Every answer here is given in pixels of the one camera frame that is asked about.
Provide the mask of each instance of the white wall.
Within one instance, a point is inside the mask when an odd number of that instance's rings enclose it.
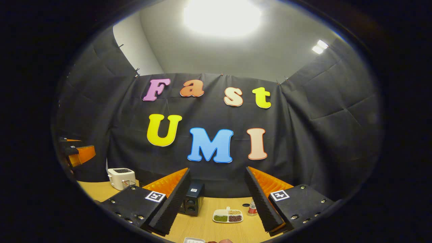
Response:
[[[164,73],[144,34],[140,12],[114,25],[113,31],[117,44],[124,44],[120,47],[123,54],[135,69],[139,68],[140,75]]]

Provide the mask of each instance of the foam letter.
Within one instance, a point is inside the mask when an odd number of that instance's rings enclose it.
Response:
[[[181,121],[181,116],[179,115],[169,115],[169,127],[168,127],[168,134],[166,137],[159,137],[158,131],[159,131],[159,125],[161,124],[161,121],[164,119],[164,116],[161,114],[151,114],[149,116],[150,123],[149,123],[149,129],[147,129],[147,139],[149,142],[156,146],[165,147],[172,142],[174,142],[175,134],[177,133],[177,125],[178,122]]]
[[[251,128],[246,131],[251,136],[251,153],[248,155],[250,160],[262,160],[267,158],[264,152],[263,134],[266,130],[262,128]]]
[[[203,85],[204,83],[198,79],[186,81],[183,84],[184,88],[180,90],[180,95],[184,97],[199,97],[204,94]]]
[[[223,98],[223,101],[229,106],[241,106],[243,104],[243,99],[240,95],[242,94],[243,92],[241,89],[228,87],[225,89],[226,96]]]
[[[255,102],[257,103],[258,107],[267,109],[271,106],[271,103],[266,101],[266,96],[270,96],[270,92],[266,91],[265,88],[256,88],[252,90],[252,93],[256,94]]]
[[[229,156],[229,143],[231,141],[231,136],[234,134],[233,131],[221,129],[211,142],[204,128],[191,128],[190,132],[192,134],[192,150],[191,154],[187,156],[188,160],[201,161],[201,149],[207,161],[212,158],[216,150],[216,156],[213,158],[214,162],[230,163],[232,161],[232,158]]]
[[[171,83],[171,80],[169,78],[150,80],[150,88],[147,91],[147,95],[144,96],[143,101],[155,101],[156,100],[156,92],[158,93],[158,95],[160,95],[162,93],[165,85],[169,85],[170,83]]]

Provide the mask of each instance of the grains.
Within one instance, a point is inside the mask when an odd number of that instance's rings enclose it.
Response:
[[[241,212],[240,212],[240,211],[230,210],[230,211],[228,212],[228,214],[241,214]]]
[[[215,221],[218,221],[218,222],[226,222],[228,220],[228,216],[218,216],[218,215],[215,215],[215,217],[213,217],[213,219]]]
[[[238,215],[238,216],[229,216],[229,221],[230,222],[239,222],[239,221],[241,221],[241,215]]]

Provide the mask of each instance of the blue letter m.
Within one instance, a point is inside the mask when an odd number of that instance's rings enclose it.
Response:
[[[216,156],[213,158],[214,162],[230,163],[232,161],[232,158],[229,156],[229,143],[231,136],[234,134],[233,131],[228,129],[219,130],[211,142],[204,128],[191,128],[190,132],[192,134],[192,151],[187,156],[188,160],[201,161],[201,149],[207,161],[212,158],[216,150]]]

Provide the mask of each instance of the white ceiling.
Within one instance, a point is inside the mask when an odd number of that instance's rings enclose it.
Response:
[[[252,0],[260,25],[236,38],[208,36],[184,24],[189,0],[165,0],[140,12],[144,33],[165,73],[214,73],[281,83],[317,54],[319,39],[338,36],[305,12],[277,0]]]

